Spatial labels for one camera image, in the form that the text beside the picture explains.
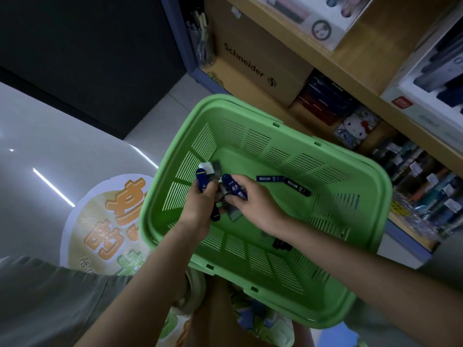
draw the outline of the schneider logo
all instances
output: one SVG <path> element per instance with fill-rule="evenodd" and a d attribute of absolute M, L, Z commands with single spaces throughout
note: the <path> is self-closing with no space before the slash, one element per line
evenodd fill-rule
<path fill-rule="evenodd" d="M 234 57 L 236 57 L 239 61 L 241 61 L 241 63 L 243 63 L 246 67 L 248 67 L 249 69 L 251 69 L 254 73 L 256 73 L 259 77 L 263 77 L 265 74 L 263 72 L 261 72 L 260 70 L 258 70 L 256 68 L 255 65 L 252 65 L 251 64 L 251 61 L 246 61 L 243 57 L 241 57 L 234 49 L 232 48 L 229 48 L 228 47 L 228 44 L 225 42 L 225 50 L 227 50 L 228 52 L 230 52 L 230 54 Z M 276 80 L 272 77 L 268 77 L 267 78 L 267 83 L 269 83 L 269 85 L 271 87 L 275 87 L 276 86 Z"/>

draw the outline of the green plastic basket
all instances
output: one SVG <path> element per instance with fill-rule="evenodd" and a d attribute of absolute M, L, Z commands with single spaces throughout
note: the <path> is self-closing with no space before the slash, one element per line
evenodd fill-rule
<path fill-rule="evenodd" d="M 372 160 L 309 137 L 229 95 L 212 95 L 183 123 L 154 177 L 140 216 L 151 248 L 178 220 L 198 164 L 219 160 L 223 173 L 285 175 L 312 191 L 266 186 L 290 215 L 348 243 L 375 252 L 392 196 L 384 170 Z M 356 297 L 297 249 L 276 250 L 274 238 L 243 216 L 213 223 L 190 266 L 220 275 L 245 293 L 306 326 L 338 324 Z"/>

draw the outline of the red label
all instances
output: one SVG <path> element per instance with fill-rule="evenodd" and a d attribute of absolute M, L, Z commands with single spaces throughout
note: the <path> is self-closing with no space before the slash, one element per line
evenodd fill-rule
<path fill-rule="evenodd" d="M 395 100 L 392 101 L 392 103 L 399 107 L 401 110 L 413 106 L 413 102 L 407 99 L 405 96 L 397 97 Z"/>

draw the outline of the shelf board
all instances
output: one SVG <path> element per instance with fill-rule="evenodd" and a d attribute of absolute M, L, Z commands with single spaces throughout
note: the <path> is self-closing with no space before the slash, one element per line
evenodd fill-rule
<path fill-rule="evenodd" d="M 330 52 L 256 0 L 227 0 L 460 177 L 463 156 L 382 100 L 421 36 L 454 0 L 373 0 Z"/>
<path fill-rule="evenodd" d="M 329 128 L 325 128 L 325 130 L 323 130 L 320 126 L 320 128 L 314 129 L 312 131 L 299 123 L 296 119 L 288 114 L 287 110 L 281 106 L 281 104 L 267 95 L 252 81 L 247 79 L 246 76 L 242 75 L 240 72 L 234 69 L 223 58 L 217 57 L 217 61 L 214 66 L 209 69 L 205 69 L 204 71 L 206 73 L 214 73 L 217 79 L 222 81 L 223 87 L 229 93 L 238 99 L 241 99 L 246 103 L 251 104 L 254 107 L 257 107 L 258 109 L 263 110 L 264 112 L 267 112 L 272 116 L 280 119 L 286 126 L 298 130 L 301 133 L 305 133 L 309 136 L 315 135 L 322 139 L 324 138 L 325 140 L 332 137 L 332 135 L 326 135 L 326 133 L 330 131 Z M 404 232 L 409 234 L 418 243 L 424 246 L 427 250 L 431 252 L 434 249 L 436 245 L 435 242 L 415 234 L 411 229 L 409 229 L 406 222 L 400 219 L 395 213 L 389 212 L 389 219 Z"/>

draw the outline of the person's left hand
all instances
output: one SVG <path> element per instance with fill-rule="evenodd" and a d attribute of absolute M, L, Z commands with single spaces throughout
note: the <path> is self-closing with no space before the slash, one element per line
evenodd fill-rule
<path fill-rule="evenodd" d="M 188 190 L 182 214 L 177 222 L 186 227 L 188 231 L 194 232 L 199 242 L 204 240 L 209 233 L 217 187 L 218 181 L 210 181 L 206 190 L 201 193 L 198 182 L 195 180 Z"/>

